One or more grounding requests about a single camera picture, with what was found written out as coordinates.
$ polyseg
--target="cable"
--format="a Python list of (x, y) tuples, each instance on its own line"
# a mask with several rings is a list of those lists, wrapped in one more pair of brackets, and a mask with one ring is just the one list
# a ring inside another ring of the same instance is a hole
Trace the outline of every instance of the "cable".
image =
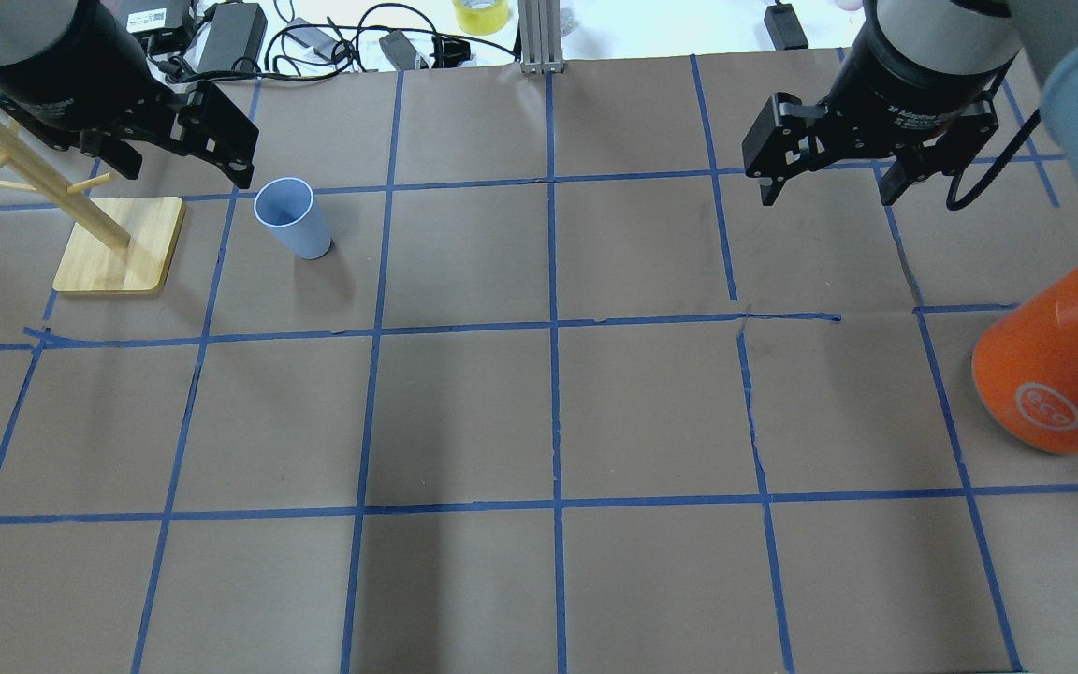
[(281, 18), (281, 20), (286, 23), (290, 23), (294, 20), (294, 18), (299, 17), (299, 10), (294, 8), (294, 0), (290, 0), (290, 17), (286, 17), (286, 14), (281, 13), (280, 0), (273, 0), (273, 11), (277, 12), (277, 17)]
[(1013, 139), (1009, 141), (1009, 145), (1005, 147), (1005, 151), (1000, 153), (999, 157), (996, 157), (996, 162), (989, 167), (989, 171), (985, 173), (980, 182), (977, 182), (966, 195), (955, 197), (959, 192), (959, 182), (963, 180), (963, 171), (967, 170), (964, 167), (963, 170), (951, 176), (951, 188), (946, 191), (946, 209), (951, 210), (962, 210), (971, 205), (972, 202), (977, 200), (980, 195), (983, 195), (984, 189), (987, 189), (992, 184), (993, 180), (1000, 175), (1000, 171), (1005, 170), (1005, 167), (1009, 165), (1009, 162), (1013, 159), (1014, 154), (1018, 154), (1018, 150), (1022, 148), (1023, 142), (1026, 138), (1031, 137), (1034, 129), (1039, 126), (1040, 118), (1039, 110), (1035, 110), (1031, 119), (1025, 120), (1025, 124), (1022, 124), (1022, 128), (1018, 129), (1018, 134), (1013, 136)]

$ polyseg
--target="orange container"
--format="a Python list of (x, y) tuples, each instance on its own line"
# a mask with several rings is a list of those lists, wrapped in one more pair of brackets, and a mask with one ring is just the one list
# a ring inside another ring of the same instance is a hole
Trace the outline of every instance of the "orange container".
[(1078, 267), (993, 324), (971, 358), (976, 388), (1013, 436), (1078, 455)]

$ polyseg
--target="light blue plastic cup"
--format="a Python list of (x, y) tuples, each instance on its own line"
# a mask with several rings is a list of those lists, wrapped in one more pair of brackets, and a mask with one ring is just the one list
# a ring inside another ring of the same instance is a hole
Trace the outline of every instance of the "light blue plastic cup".
[(260, 189), (252, 204), (257, 219), (294, 256), (321, 258), (330, 249), (330, 226), (314, 192), (301, 178), (278, 178)]

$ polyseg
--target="wooden stand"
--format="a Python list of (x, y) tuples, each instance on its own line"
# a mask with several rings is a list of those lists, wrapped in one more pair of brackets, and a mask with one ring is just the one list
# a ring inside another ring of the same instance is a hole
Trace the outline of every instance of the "wooden stand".
[(26, 183), (0, 188), (46, 196), (74, 219), (53, 287), (59, 293), (143, 294), (164, 285), (185, 214), (177, 196), (89, 200), (84, 193), (110, 174), (71, 183), (29, 146), (17, 124), (0, 124), (0, 169), (12, 167)]

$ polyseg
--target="black power brick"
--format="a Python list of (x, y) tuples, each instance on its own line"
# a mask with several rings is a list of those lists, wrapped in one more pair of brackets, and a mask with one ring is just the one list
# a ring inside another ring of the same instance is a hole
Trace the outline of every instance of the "black power brick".
[(197, 57), (197, 72), (253, 72), (268, 20), (257, 3), (221, 3), (210, 8), (210, 33)]
[(124, 0), (119, 20), (150, 55), (184, 52), (194, 38), (189, 0)]
[(764, 12), (764, 25), (768, 26), (768, 35), (776, 51), (808, 50), (810, 41), (805, 38), (805, 30), (801, 29), (801, 22), (797, 19), (797, 12), (791, 4), (776, 3), (768, 8)]

